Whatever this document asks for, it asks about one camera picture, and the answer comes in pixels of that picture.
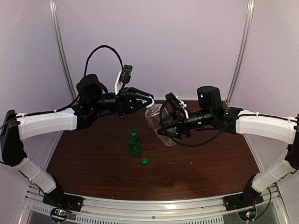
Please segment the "green bottle cap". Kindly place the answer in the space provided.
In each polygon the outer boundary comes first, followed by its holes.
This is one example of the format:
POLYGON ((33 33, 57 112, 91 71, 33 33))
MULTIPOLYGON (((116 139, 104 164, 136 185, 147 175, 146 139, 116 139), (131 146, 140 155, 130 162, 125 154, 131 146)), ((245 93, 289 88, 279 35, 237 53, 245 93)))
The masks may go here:
POLYGON ((142 159, 141 159, 141 163, 142 163, 143 165, 147 165, 147 164, 149 163, 149 160, 148 160, 147 158, 142 158, 142 159))

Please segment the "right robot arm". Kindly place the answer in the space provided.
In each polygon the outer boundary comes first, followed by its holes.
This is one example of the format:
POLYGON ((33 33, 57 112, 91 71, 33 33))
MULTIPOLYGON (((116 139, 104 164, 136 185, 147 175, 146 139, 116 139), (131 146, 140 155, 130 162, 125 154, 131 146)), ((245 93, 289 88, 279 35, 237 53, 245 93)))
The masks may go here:
POLYGON ((249 180, 249 185, 240 194, 240 203, 251 205, 270 185, 299 169, 299 118, 279 117, 242 108, 223 106, 220 90, 213 86, 202 86, 197 89, 199 110, 191 112, 186 103, 173 93, 168 93, 165 104, 173 109, 169 118, 159 118, 157 133, 169 137, 175 143, 188 147, 180 142, 182 136, 189 138, 193 129, 204 129, 211 126, 218 133, 210 139, 193 144, 200 147, 216 139, 222 133, 252 134, 276 139, 287 143, 287 154, 284 158, 249 180))

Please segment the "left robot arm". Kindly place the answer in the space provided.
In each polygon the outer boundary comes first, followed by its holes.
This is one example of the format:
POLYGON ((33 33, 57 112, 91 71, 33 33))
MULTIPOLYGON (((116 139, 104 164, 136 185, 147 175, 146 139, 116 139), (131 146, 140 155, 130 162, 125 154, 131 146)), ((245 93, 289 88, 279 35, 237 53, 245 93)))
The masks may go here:
POLYGON ((1 126, 0 148, 4 164, 24 174, 57 207, 67 203, 67 196, 59 191, 58 183, 24 151, 23 140, 53 132, 89 128, 102 114, 129 115, 154 102, 153 95, 134 87, 125 88, 128 80, 119 74, 114 92, 98 80, 95 74, 83 77, 77 84, 79 102, 58 110, 34 113, 6 113, 1 126))

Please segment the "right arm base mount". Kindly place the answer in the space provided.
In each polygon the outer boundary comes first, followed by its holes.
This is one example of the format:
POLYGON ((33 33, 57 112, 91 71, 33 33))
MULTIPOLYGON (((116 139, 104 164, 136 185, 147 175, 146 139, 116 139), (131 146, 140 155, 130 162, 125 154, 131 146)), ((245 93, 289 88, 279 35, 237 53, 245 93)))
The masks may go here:
POLYGON ((252 182, 254 177, 255 176, 253 175, 249 178, 242 193, 225 196, 223 198, 226 211, 238 210, 238 209, 254 206, 257 203, 263 202, 263 197, 261 196, 261 192, 257 192, 252 188, 252 182))

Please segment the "aluminium frame post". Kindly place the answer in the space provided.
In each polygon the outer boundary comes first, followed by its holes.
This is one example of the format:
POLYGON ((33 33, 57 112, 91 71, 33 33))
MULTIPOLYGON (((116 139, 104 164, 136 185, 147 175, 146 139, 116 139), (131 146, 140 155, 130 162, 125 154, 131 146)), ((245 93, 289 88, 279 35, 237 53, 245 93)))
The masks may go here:
POLYGON ((252 21, 253 21, 253 17, 254 17, 254 7, 255 7, 255 1, 248 0, 239 53, 238 53, 238 57, 237 57, 237 61, 236 61, 236 65, 235 65, 235 69, 234 69, 234 73, 233 73, 233 78, 232 78, 230 88, 228 91, 228 95, 226 98, 226 103, 228 105, 232 105, 233 94, 234 94, 234 91, 236 90, 238 78, 240 76, 242 64, 243 64, 243 61, 245 58, 246 48, 248 45, 249 36, 251 33, 251 28, 252 28, 252 21))
POLYGON ((59 18, 57 13, 57 1, 49 0, 49 6, 50 6, 50 15, 52 19, 52 24, 54 28, 54 35, 57 43, 58 56, 63 69, 63 75, 65 77, 66 85, 70 93, 71 99, 74 100, 77 97, 77 95, 70 75, 69 66, 67 63, 67 58, 64 50, 64 44, 63 44, 59 18))

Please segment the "left aluminium frame post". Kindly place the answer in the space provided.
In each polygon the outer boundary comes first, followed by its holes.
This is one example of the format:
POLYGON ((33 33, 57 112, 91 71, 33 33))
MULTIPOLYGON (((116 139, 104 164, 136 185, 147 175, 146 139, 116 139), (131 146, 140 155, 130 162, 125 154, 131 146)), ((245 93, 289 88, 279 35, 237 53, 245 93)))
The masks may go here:
POLYGON ((50 6, 50 15, 52 19, 52 24, 54 28, 54 35, 57 43, 58 56, 63 69, 63 75, 65 77, 66 85, 70 93, 71 99, 74 100, 77 97, 77 95, 70 75, 69 66, 67 63, 67 58, 64 50, 64 44, 63 44, 59 18, 57 13, 57 1, 49 0, 49 6, 50 6))

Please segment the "green plastic bottle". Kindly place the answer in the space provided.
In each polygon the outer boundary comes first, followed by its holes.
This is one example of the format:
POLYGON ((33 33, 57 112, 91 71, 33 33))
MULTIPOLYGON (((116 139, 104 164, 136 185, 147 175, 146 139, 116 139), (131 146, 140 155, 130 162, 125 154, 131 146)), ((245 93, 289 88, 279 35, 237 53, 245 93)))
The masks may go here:
POLYGON ((142 154, 142 139, 135 128, 130 131, 128 144, 131 155, 140 156, 142 154))

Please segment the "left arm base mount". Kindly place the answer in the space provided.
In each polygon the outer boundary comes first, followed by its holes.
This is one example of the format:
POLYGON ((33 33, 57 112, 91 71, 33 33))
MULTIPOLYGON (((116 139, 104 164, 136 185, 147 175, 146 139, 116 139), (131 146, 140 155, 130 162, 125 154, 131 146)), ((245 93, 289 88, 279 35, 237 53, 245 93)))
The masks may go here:
POLYGON ((55 206, 64 210, 80 212, 82 208, 83 198, 66 194, 60 185, 59 181, 53 177, 56 188, 43 196, 43 203, 55 206))

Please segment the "clear bottle white cap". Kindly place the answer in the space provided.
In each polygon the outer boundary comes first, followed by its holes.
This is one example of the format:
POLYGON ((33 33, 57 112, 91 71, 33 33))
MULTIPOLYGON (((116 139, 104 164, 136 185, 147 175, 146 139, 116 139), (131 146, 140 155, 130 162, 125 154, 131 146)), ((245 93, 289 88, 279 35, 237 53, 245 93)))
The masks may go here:
POLYGON ((161 122, 160 122, 161 107, 162 104, 156 104, 155 102, 146 106, 145 118, 148 122, 148 126, 152 128, 156 136, 162 141, 164 145, 168 147, 174 146, 176 143, 172 141, 171 138, 165 135, 158 134, 158 128, 161 127, 161 122))

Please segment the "aluminium front rail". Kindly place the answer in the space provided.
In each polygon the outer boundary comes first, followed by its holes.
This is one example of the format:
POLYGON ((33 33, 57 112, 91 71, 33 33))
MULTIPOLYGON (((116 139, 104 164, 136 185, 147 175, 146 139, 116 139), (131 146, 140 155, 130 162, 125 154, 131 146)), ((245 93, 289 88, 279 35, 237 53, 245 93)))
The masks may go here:
MULTIPOLYGON (((243 221, 238 210, 227 211, 220 196, 174 201, 86 197, 81 211, 71 212, 62 224, 287 224, 278 203, 280 198, 272 195, 268 209, 253 222, 243 221)), ((19 224, 55 224, 50 218, 51 209, 38 193, 28 192, 19 224)))

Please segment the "right aluminium frame post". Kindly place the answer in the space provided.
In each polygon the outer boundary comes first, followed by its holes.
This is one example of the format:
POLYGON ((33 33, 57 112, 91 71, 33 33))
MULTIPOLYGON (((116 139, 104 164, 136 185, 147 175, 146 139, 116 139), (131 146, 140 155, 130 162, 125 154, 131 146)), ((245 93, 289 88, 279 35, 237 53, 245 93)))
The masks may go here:
POLYGON ((234 73, 233 73, 233 78, 232 78, 230 88, 228 91, 228 95, 226 98, 226 103, 228 105, 232 105, 233 94, 234 94, 234 91, 236 90, 238 78, 240 76, 242 64, 243 64, 243 61, 245 58, 246 48, 248 45, 249 36, 251 33, 251 28, 252 28, 252 21, 253 21, 253 17, 254 17, 254 7, 255 7, 255 1, 248 0, 239 53, 238 53, 238 57, 237 57, 237 61, 236 61, 236 65, 235 65, 235 69, 234 69, 234 73))

